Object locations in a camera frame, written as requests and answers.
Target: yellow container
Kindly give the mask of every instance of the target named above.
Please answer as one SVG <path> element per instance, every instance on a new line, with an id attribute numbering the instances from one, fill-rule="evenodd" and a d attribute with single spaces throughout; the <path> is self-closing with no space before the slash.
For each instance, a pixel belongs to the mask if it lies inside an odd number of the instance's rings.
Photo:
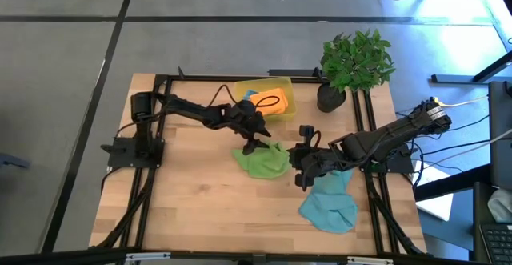
<path id="1" fill-rule="evenodd" d="M 294 118 L 297 107 L 295 106 L 294 88 L 288 77 L 263 78 L 259 80 L 241 81 L 234 84 L 234 98 L 242 100 L 248 90 L 264 92 L 275 88 L 281 88 L 288 100 L 288 107 L 283 114 L 265 116 L 266 121 L 290 121 Z"/>

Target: plant pot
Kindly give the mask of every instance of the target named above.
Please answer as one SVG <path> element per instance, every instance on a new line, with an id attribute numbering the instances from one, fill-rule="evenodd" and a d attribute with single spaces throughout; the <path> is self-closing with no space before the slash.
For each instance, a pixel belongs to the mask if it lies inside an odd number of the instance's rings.
<path id="1" fill-rule="evenodd" d="M 337 88 L 329 87 L 329 83 L 323 83 L 317 92 L 317 107 L 324 113 L 330 113 L 341 106 L 346 100 L 346 92 L 340 93 Z"/>

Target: wooden table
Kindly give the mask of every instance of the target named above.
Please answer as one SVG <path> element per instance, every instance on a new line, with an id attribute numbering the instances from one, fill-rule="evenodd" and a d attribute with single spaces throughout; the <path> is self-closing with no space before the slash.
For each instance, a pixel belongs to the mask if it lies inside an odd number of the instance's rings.
<path id="1" fill-rule="evenodd" d="M 128 96 L 151 91 L 154 74 L 134 74 Z M 174 81 L 171 93 L 206 105 L 221 82 Z M 233 83 L 226 83 L 233 90 Z M 316 107 L 318 84 L 294 84 L 297 114 L 293 121 L 267 123 L 272 140 L 293 147 L 301 142 L 300 125 L 322 132 L 320 145 L 357 131 L 351 94 L 330 114 Z M 395 120 L 387 84 L 371 92 L 377 126 Z M 364 99 L 359 98 L 366 121 Z M 231 102 L 222 92 L 215 104 Z M 131 122 L 130 99 L 121 126 Z M 130 127 L 121 136 L 133 136 Z M 143 248 L 169 251 L 266 252 L 283 254 L 374 255 L 374 239 L 364 175 L 355 171 L 347 193 L 358 204 L 356 227 L 345 234 L 314 228 L 299 213 L 308 194 L 294 185 L 295 171 L 273 179 L 252 179 L 234 160 L 231 149 L 245 140 L 232 130 L 209 130 L 177 115 L 166 117 L 166 139 L 161 167 L 157 170 Z M 112 174 L 105 184 L 90 245 L 103 241 L 126 211 L 134 169 Z M 401 175 L 387 175 L 394 217 L 414 244 L 425 250 L 418 211 L 410 183 Z M 390 249 L 386 223 L 381 217 L 384 247 Z M 129 244 L 134 243 L 138 217 Z"/>

